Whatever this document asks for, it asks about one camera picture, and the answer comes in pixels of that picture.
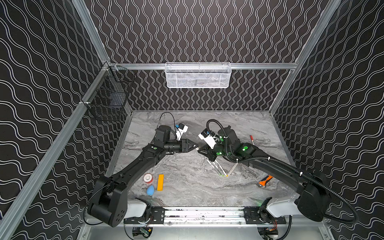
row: aluminum rail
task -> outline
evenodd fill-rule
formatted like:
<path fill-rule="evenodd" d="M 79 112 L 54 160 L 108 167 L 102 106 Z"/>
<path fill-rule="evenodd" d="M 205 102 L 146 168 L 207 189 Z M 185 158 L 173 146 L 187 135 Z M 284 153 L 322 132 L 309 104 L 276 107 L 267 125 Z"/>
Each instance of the aluminum rail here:
<path fill-rule="evenodd" d="M 91 43 L 93 44 L 100 61 L 103 63 L 110 62 L 107 51 L 105 50 L 104 44 L 101 41 L 100 35 L 84 0 L 72 0 L 72 3 L 83 22 L 85 30 L 87 30 Z"/>
<path fill-rule="evenodd" d="M 129 129 L 129 126 L 131 125 L 131 122 L 132 122 L 132 115 L 130 113 L 128 113 L 127 119 L 125 120 L 124 126 L 121 130 L 120 138 L 119 138 L 118 143 L 116 145 L 115 151 L 113 152 L 111 161 L 109 162 L 108 170 L 105 173 L 106 177 L 112 176 L 112 174 L 115 170 L 116 163 L 118 162 L 118 159 L 119 159 L 119 156 L 121 153 L 121 149 L 122 149 L 122 146 L 124 144 L 125 137 L 127 136 L 128 129 Z"/>
<path fill-rule="evenodd" d="M 110 66 L 127 70 L 165 70 L 165 63 L 111 63 Z M 296 69 L 296 63 L 231 63 L 233 70 Z"/>
<path fill-rule="evenodd" d="M 149 224 L 150 227 L 272 227 L 273 224 L 247 224 L 244 207 L 164 207 L 164 224 Z M 100 220 L 86 214 L 88 223 L 100 223 Z M 145 224 L 129 224 L 127 227 L 141 227 Z M 93 227 L 106 227 L 101 223 Z M 304 216 L 294 215 L 294 227 L 322 227 L 323 222 L 315 222 Z"/>
<path fill-rule="evenodd" d="M 285 151 L 285 154 L 287 155 L 287 158 L 289 160 L 289 164 L 291 164 L 292 166 L 295 166 L 296 167 L 296 163 L 295 161 L 293 160 L 293 157 L 291 156 L 291 151 L 288 149 L 288 146 L 287 144 L 285 143 L 285 140 L 283 138 L 283 135 L 281 134 L 281 131 L 279 129 L 279 126 L 277 125 L 276 123 L 276 120 L 274 118 L 274 116 L 272 116 L 270 114 L 270 117 L 271 117 L 271 122 L 273 124 L 273 126 L 275 127 L 275 130 L 276 130 L 276 133 L 277 135 L 279 136 L 279 139 L 280 139 L 280 142 L 281 142 L 281 145 L 283 146 L 283 149 Z"/>

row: red marker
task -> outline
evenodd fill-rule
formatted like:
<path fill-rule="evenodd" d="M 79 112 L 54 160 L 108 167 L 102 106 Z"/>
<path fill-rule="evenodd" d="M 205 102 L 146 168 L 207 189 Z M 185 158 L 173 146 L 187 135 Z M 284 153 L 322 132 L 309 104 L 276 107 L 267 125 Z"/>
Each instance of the red marker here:
<path fill-rule="evenodd" d="M 255 143 L 253 142 L 253 137 L 252 135 L 249 135 L 251 137 L 251 141 L 252 141 L 252 144 L 255 145 Z"/>

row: blue sponge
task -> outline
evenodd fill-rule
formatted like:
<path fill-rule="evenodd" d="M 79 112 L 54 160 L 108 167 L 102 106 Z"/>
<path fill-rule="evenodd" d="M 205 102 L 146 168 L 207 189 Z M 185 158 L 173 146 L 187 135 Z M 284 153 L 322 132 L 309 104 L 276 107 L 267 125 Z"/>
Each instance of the blue sponge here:
<path fill-rule="evenodd" d="M 148 188 L 147 188 L 147 194 L 149 196 L 152 196 L 153 193 L 155 192 L 155 187 L 153 185 L 150 185 Z"/>

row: black cable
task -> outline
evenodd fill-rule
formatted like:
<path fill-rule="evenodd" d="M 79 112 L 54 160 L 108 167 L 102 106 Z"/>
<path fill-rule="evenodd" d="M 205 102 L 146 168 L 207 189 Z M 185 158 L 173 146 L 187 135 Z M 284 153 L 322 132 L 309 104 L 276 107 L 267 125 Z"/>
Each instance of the black cable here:
<path fill-rule="evenodd" d="M 157 122 L 156 129 L 159 127 L 159 123 L 160 123 L 161 117 L 162 117 L 164 114 L 166 114 L 166 113 L 169 113 L 169 114 L 172 116 L 172 118 L 173 118 L 173 127 L 174 127 L 174 129 L 175 129 L 175 133 L 174 133 L 174 134 L 175 134 L 175 138 L 177 138 L 177 137 L 176 137 L 176 131 L 179 131 L 180 135 L 181 135 L 181 132 L 180 132 L 180 130 L 179 130 L 178 128 L 176 128 L 175 118 L 174 118 L 173 114 L 170 113 L 170 112 L 163 112 L 163 113 L 160 115 L 159 121 Z"/>
<path fill-rule="evenodd" d="M 224 146 L 225 146 L 225 151 L 224 152 L 225 152 L 227 158 L 228 159 L 232 159 L 231 162 L 239 162 L 238 160 L 242 160 L 243 157 L 236 156 L 234 152 L 232 152 L 232 155 L 229 155 L 229 152 L 228 152 L 228 134 L 225 132 L 223 125 L 221 125 L 221 123 L 219 121 L 217 121 L 216 119 L 210 119 L 210 120 L 207 121 L 206 129 L 209 132 L 209 134 L 212 135 L 212 136 L 214 135 L 214 133 L 209 129 L 209 124 L 211 122 L 216 123 L 220 127 L 220 129 L 223 131 L 223 134 L 224 134 Z"/>
<path fill-rule="evenodd" d="M 289 223 L 288 223 L 287 231 L 285 232 L 285 234 L 281 238 L 278 238 L 276 240 L 283 240 L 284 238 L 286 238 L 288 236 L 289 231 L 291 230 L 291 225 L 292 225 L 292 215 L 289 215 Z"/>
<path fill-rule="evenodd" d="M 328 215 L 328 214 L 324 214 L 324 217 L 328 218 L 328 219 L 331 219 L 331 220 L 335 220 L 337 222 L 341 222 L 341 223 L 351 223 L 351 224 L 355 224 L 359 221 L 359 215 L 358 215 L 358 212 L 354 209 L 354 207 L 352 206 L 351 203 L 349 203 L 346 199 L 344 199 L 342 196 L 340 196 L 337 192 L 335 192 L 334 190 L 332 190 L 331 188 L 325 186 L 322 182 L 319 182 L 317 181 L 316 179 L 312 178 L 311 176 L 301 172 L 299 169 L 293 167 L 292 165 L 289 165 L 288 163 L 285 163 L 281 160 L 278 160 L 278 159 L 275 159 L 273 157 L 270 157 L 270 158 L 266 158 L 266 157 L 253 157 L 253 158 L 249 158 L 249 159 L 244 159 L 242 160 L 241 158 L 238 158 L 238 160 L 234 161 L 233 158 L 228 154 L 228 142 L 227 142 L 227 139 L 228 139 L 228 135 L 227 133 L 224 131 L 224 128 L 223 128 L 223 125 L 221 125 L 221 123 L 219 121 L 217 121 L 216 119 L 210 119 L 207 121 L 207 131 L 209 133 L 211 133 L 211 130 L 209 129 L 209 123 L 210 122 L 215 122 L 217 123 L 217 125 L 219 125 L 219 127 L 221 128 L 221 130 L 223 131 L 223 134 L 225 136 L 224 138 L 224 143 L 225 143 L 225 151 L 226 151 L 226 155 L 227 155 L 227 158 L 228 159 L 231 159 L 230 162 L 237 162 L 237 163 L 241 163 L 241 162 L 245 162 L 245 161 L 249 161 L 249 160 L 256 160 L 256 159 L 268 159 L 268 160 L 273 160 L 289 169 L 291 169 L 292 171 L 294 171 L 295 173 L 299 174 L 300 177 L 303 177 L 305 178 L 306 180 L 308 180 L 310 183 L 313 183 L 325 190 L 328 190 L 330 193 L 332 193 L 333 195 L 335 195 L 338 199 L 340 199 L 342 202 L 344 202 L 347 207 L 352 211 L 352 214 L 353 214 L 353 219 L 352 220 L 345 220 L 345 219 L 342 219 L 342 218 L 338 218 L 338 217 L 334 217 L 334 216 L 331 216 L 331 215 Z"/>
<path fill-rule="evenodd" d="M 268 160 L 272 160 L 274 162 L 277 162 L 277 163 L 279 163 L 279 164 L 281 164 L 281 165 L 291 169 L 295 173 L 299 174 L 300 177 L 305 178 L 306 180 L 308 180 L 310 183 L 313 183 L 313 184 L 315 184 L 315 185 L 317 185 L 317 186 L 319 186 L 319 187 L 321 187 L 321 188 L 323 188 L 325 190 L 328 190 L 330 193 L 335 195 L 339 200 L 341 200 L 343 203 L 345 203 L 347 205 L 347 207 L 352 211 L 352 214 L 353 214 L 353 219 L 351 219 L 351 220 L 346 220 L 346 219 L 334 217 L 334 216 L 331 216 L 331 215 L 328 215 L 328 214 L 324 214 L 325 218 L 328 218 L 328 219 L 331 219 L 331 220 L 335 220 L 335 221 L 341 222 L 341 223 L 350 223 L 350 224 L 355 224 L 355 223 L 357 223 L 359 221 L 358 212 L 352 206 L 352 204 L 350 202 L 348 202 L 346 199 L 344 199 L 342 196 L 340 196 L 337 192 L 335 192 L 331 188 L 325 186 L 322 182 L 317 181 L 316 179 L 314 179 L 310 175 L 307 175 L 307 174 L 303 173 L 301 170 L 293 167 L 292 165 L 289 165 L 288 163 L 285 163 L 285 162 L 283 162 L 281 160 L 278 160 L 278 159 L 275 159 L 273 157 L 270 157 L 270 158 L 266 158 L 266 157 L 253 157 L 253 158 L 247 159 L 247 161 L 255 160 L 255 159 L 268 159 Z"/>
<path fill-rule="evenodd" d="M 131 237 L 128 235 L 127 230 L 125 230 L 125 222 L 124 222 L 124 219 L 123 219 L 122 221 L 123 221 L 123 225 L 124 225 L 124 232 L 125 232 L 125 234 L 127 235 L 127 237 L 129 237 L 129 239 L 134 240 L 133 238 L 131 238 Z"/>
<path fill-rule="evenodd" d="M 151 223 L 152 221 L 152 216 L 149 216 L 149 222 L 147 223 L 146 227 L 148 227 L 148 225 Z"/>
<path fill-rule="evenodd" d="M 93 198 L 93 196 L 95 196 L 96 193 L 98 193 L 100 190 L 108 187 L 109 185 L 111 185 L 112 182 L 108 183 L 107 185 L 105 185 L 104 187 L 100 188 L 99 190 L 97 190 L 94 194 L 92 194 L 92 196 L 89 198 L 89 200 L 87 201 L 86 205 L 85 205 L 85 208 L 83 210 L 83 220 L 85 222 L 85 224 L 87 225 L 91 225 L 91 226 L 95 226 L 95 225 L 99 225 L 99 224 L 102 224 L 103 222 L 99 222 L 99 223 L 87 223 L 87 221 L 85 220 L 85 210 L 87 209 L 87 206 L 89 204 L 89 202 L 91 201 L 91 199 Z"/>

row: white stick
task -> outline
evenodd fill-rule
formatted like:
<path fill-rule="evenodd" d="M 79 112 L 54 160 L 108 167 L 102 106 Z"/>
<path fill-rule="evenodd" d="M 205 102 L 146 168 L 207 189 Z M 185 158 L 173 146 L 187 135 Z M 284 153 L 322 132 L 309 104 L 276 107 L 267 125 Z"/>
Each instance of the white stick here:
<path fill-rule="evenodd" d="M 220 175 L 223 175 L 224 173 L 220 170 L 220 168 L 217 166 L 218 163 L 216 160 L 214 162 L 212 162 L 212 164 L 216 167 L 216 169 L 220 172 Z"/>
<path fill-rule="evenodd" d="M 228 176 L 231 175 L 231 173 L 235 170 L 236 166 L 238 165 L 238 163 L 235 163 L 235 165 L 231 168 L 231 170 L 229 171 L 228 173 Z"/>
<path fill-rule="evenodd" d="M 215 160 L 215 162 L 219 165 L 219 167 L 220 167 L 221 170 L 223 171 L 224 176 L 227 176 L 227 177 L 228 177 L 228 175 L 225 173 L 224 169 L 221 167 L 220 163 L 219 163 L 217 160 Z"/>
<path fill-rule="evenodd" d="M 209 163 L 209 165 L 211 165 L 211 167 L 213 167 L 214 170 L 221 176 L 221 173 L 219 173 L 219 171 L 212 165 L 211 161 L 209 161 L 207 158 L 206 158 L 206 160 Z"/>

